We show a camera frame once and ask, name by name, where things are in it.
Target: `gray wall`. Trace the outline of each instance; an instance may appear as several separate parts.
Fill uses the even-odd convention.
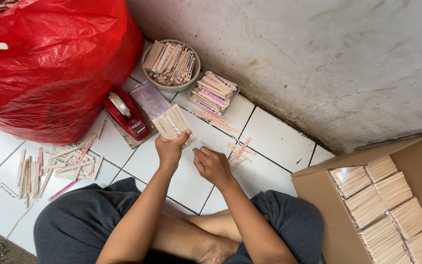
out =
[[[337,152],[422,132],[422,0],[127,0]]]

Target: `tiled floor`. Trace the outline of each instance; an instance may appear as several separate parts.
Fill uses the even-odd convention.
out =
[[[123,87],[134,87],[145,80],[141,67],[138,66]],[[189,114],[188,111],[194,106],[188,100],[186,91],[163,93],[163,95],[182,107],[184,115],[194,129],[198,141],[191,147],[200,147],[199,141],[204,141],[214,150],[230,154],[230,150],[226,147],[227,142],[235,143],[230,132],[212,127]],[[87,133],[98,133],[105,117],[105,113],[102,112]],[[333,157],[330,152],[242,96],[234,100],[227,116],[223,119],[231,127],[238,129],[238,132],[233,132],[232,135],[240,142],[245,142],[249,137],[252,139],[249,148],[256,154],[246,155],[253,162],[241,163],[234,172],[234,176],[249,197],[269,189],[297,196],[291,183],[291,172]],[[90,152],[90,155],[105,156],[97,180],[81,180],[71,189],[91,183],[106,187],[120,179],[135,177],[137,187],[142,191],[158,167],[155,138],[156,136],[152,137],[136,149],[130,149],[111,121],[108,121],[103,140],[97,141]],[[20,150],[24,148],[28,154],[36,156],[35,152],[40,146],[49,149],[52,147],[50,144],[17,140],[11,135],[0,132],[0,182],[5,183],[13,191],[16,190],[15,175]],[[61,178],[50,179],[44,195],[41,199],[33,201],[28,211],[22,200],[12,198],[0,189],[0,234],[4,237],[9,236],[11,241],[35,253],[32,236],[35,219],[48,204],[47,198],[62,189],[69,181]],[[167,196],[164,211],[176,217],[206,215],[226,209],[226,203],[219,190],[199,176],[193,165],[193,154],[189,149],[183,151]]]

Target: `person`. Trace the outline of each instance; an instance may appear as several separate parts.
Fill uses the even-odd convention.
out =
[[[228,209],[177,219],[162,212],[191,131],[155,141],[159,168],[141,194],[132,178],[52,201],[34,226],[40,264],[318,264],[323,223],[310,203],[276,191],[249,199],[223,153],[193,149],[199,174]]]

